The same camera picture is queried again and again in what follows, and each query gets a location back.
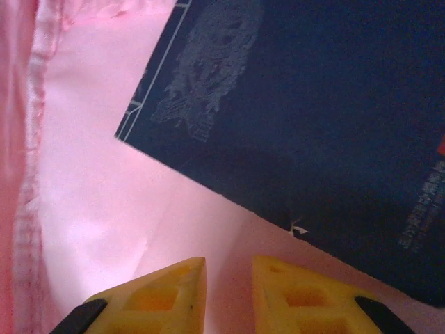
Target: pink cloth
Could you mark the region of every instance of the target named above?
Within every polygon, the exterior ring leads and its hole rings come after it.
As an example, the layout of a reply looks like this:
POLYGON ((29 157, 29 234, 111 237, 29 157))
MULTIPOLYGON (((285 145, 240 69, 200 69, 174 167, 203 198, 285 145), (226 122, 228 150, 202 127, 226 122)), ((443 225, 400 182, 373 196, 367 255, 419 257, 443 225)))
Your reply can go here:
POLYGON ((0 276, 6 296, 0 319, 8 320, 2 332, 47 333, 96 292, 205 256, 205 333, 253 333, 250 260, 261 253, 369 289, 416 333, 442 333, 444 311, 292 238, 113 138, 173 1, 46 0, 36 14, 20 5, 28 1, 9 3, 0 13, 8 15, 0 17, 8 41, 2 41, 8 57, 0 67, 6 78, 0 153, 2 189, 13 197, 1 193, 0 260, 2 268, 13 265, 14 275, 0 276))

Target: dark blue passport cover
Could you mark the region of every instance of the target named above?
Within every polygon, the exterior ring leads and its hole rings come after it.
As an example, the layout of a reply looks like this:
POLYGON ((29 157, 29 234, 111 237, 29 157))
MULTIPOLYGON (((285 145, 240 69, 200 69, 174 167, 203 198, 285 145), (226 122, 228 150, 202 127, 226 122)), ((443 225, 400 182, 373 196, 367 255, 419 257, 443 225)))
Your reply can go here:
POLYGON ((443 22, 429 1, 178 1, 116 136, 444 306, 443 22))

